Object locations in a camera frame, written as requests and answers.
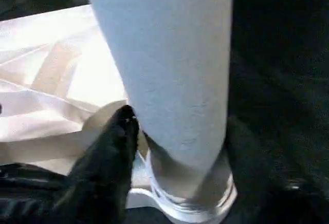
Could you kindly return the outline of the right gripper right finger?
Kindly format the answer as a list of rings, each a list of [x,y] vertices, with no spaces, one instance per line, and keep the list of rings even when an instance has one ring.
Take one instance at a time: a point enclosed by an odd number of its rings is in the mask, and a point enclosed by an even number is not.
[[[328,223],[328,196],[275,143],[229,117],[225,148],[237,190],[226,223]]]

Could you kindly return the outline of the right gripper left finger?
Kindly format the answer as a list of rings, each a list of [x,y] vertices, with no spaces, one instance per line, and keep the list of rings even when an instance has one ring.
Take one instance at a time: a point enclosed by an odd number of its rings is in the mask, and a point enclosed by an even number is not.
[[[131,106],[115,111],[55,193],[45,223],[122,223],[138,132]]]

